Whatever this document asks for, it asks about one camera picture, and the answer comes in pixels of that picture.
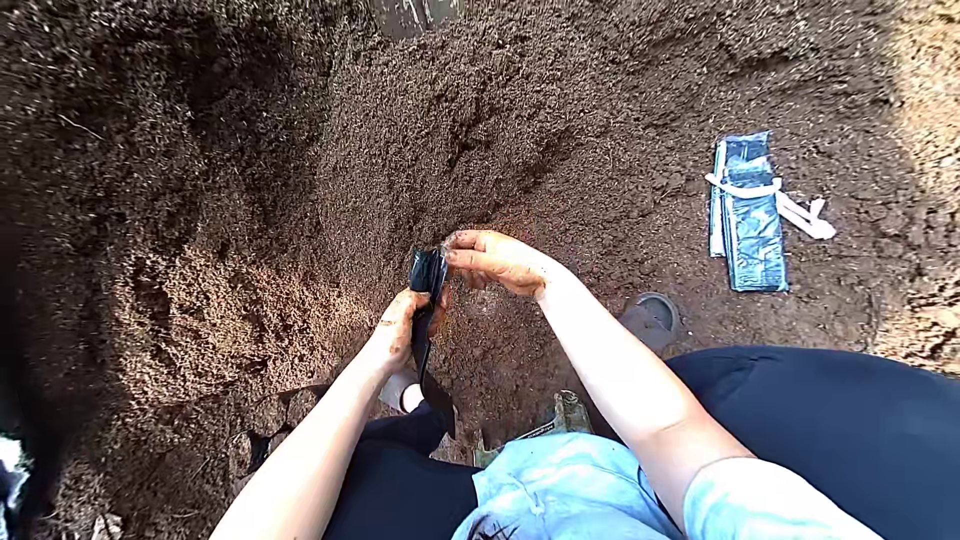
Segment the leg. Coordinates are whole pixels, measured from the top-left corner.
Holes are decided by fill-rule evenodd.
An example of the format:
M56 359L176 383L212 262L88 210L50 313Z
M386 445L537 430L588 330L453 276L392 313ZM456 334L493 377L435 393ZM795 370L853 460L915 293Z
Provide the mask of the leg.
M758 457L888 540L956 538L960 383L877 356L730 347L667 364Z
M426 402L367 424L324 540L449 540L477 506L480 469L430 459L443 436L443 419Z

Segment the dirt ground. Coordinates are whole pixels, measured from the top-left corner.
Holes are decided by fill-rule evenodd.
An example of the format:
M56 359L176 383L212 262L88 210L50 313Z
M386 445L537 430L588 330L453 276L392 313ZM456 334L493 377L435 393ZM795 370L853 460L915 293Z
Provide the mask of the dirt ground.
M261 400L330 382L411 248L466 226L612 311L670 295L674 354L831 347L960 375L955 0L475 1L399 42L360 0L307 4L3 2L14 348L61 466L36 537L107 511L135 538L209 533L237 434L279 425ZM703 174L716 137L764 129L839 234L785 225L790 292L736 294ZM509 439L579 386L536 304L455 293L433 365L466 459L476 430Z

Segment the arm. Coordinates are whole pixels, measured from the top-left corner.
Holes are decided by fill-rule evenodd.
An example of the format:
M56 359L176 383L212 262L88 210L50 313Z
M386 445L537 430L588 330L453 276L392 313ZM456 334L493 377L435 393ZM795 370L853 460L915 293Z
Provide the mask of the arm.
M211 539L324 535L371 404L410 355L411 317L428 302L429 294L409 289L396 296L367 344L267 458Z
M700 469L726 457L753 456L557 261L489 231L455 233L447 244L447 261L471 286L497 281L537 298L597 409L643 464L681 527L684 494Z

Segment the shoe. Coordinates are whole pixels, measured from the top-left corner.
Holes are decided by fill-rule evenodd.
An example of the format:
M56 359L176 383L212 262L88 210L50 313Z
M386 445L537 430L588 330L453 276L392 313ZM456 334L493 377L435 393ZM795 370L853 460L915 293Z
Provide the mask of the shoe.
M617 320L660 357L679 333L677 307L659 292L635 296Z
M392 409L400 412L410 412L403 408L403 391L412 384L417 384L417 373L412 369L404 368L390 375L387 383L380 390L378 399Z

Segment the forearm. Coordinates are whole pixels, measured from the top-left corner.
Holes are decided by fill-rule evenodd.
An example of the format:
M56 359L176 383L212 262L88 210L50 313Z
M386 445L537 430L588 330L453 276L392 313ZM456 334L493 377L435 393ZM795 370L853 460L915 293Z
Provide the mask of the forearm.
M700 407L677 376L566 269L551 272L539 302L587 392L628 445Z
M211 538L320 538L373 400L389 376L361 352L270 455Z
M684 494L696 473L750 452L572 273L552 270L539 302L597 409L682 528Z

